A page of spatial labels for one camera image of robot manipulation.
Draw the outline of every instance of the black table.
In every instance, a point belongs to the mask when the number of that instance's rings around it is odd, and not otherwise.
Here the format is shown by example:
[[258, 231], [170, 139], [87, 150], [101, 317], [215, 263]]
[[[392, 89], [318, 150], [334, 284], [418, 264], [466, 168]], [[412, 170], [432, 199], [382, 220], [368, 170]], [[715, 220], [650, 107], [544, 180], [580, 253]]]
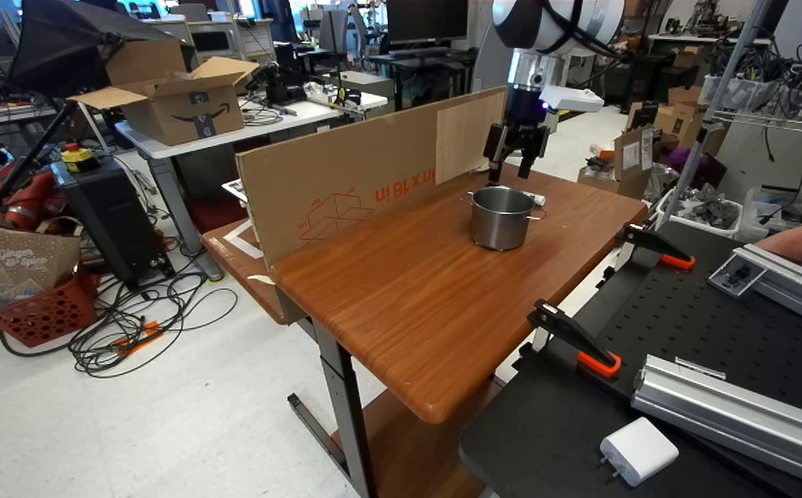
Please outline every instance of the black table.
[[574, 316], [624, 357], [620, 381], [599, 383], [549, 352], [527, 353], [464, 432], [462, 458], [504, 498], [802, 494], [802, 482], [660, 422], [679, 448], [664, 473], [631, 490], [599, 465], [599, 440], [638, 418], [628, 392], [646, 352], [721, 368], [735, 383], [802, 407], [802, 317], [761, 296], [733, 302], [704, 281], [733, 240], [679, 224], [664, 234], [699, 258], [694, 273], [653, 267], [656, 258], [635, 251]]

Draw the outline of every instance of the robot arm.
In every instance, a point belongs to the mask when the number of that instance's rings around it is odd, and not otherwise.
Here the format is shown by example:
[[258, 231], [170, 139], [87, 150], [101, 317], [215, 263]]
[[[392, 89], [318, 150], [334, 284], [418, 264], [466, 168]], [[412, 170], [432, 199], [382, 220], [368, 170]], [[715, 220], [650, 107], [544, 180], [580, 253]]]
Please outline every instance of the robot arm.
[[547, 109], [599, 107], [589, 90], [549, 85], [553, 57], [574, 44], [603, 50], [623, 20], [623, 0], [491, 0], [494, 33], [511, 46], [509, 90], [504, 121], [490, 127], [484, 155], [490, 181], [501, 180], [505, 157], [520, 150], [517, 173], [527, 177], [544, 151]]

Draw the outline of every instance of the stainless steel pot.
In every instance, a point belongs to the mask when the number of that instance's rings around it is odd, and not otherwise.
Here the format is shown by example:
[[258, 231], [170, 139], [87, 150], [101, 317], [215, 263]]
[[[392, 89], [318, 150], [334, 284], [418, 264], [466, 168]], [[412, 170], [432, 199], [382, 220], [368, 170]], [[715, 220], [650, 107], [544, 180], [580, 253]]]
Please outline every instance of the stainless steel pot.
[[509, 186], [486, 186], [473, 194], [473, 240], [491, 251], [523, 246], [533, 213], [533, 199]]

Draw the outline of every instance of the white floor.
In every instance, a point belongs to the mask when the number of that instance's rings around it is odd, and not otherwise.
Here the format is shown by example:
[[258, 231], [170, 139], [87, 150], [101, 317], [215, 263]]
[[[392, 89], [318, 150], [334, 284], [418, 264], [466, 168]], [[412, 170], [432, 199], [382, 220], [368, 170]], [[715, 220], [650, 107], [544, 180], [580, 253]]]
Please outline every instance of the white floor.
[[[537, 168], [574, 180], [589, 147], [610, 147], [623, 125], [617, 109], [562, 121]], [[331, 426], [316, 343], [299, 325], [277, 325], [233, 275], [204, 289], [213, 287], [238, 292], [233, 316], [122, 378], [87, 378], [65, 352], [17, 358], [0, 346], [0, 498], [354, 494], [285, 400], [299, 392]], [[571, 313], [589, 287], [563, 306]], [[191, 323], [228, 303], [219, 292]], [[378, 392], [361, 368], [360, 383], [365, 400]]]

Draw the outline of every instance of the red basket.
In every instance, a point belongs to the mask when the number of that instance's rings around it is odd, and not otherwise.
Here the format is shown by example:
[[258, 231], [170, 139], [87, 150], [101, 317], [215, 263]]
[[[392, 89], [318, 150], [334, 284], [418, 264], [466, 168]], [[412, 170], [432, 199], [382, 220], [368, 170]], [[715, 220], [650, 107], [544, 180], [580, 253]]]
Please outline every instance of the red basket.
[[27, 347], [82, 329], [96, 321], [96, 275], [74, 271], [65, 281], [35, 292], [32, 299], [0, 306], [0, 329]]

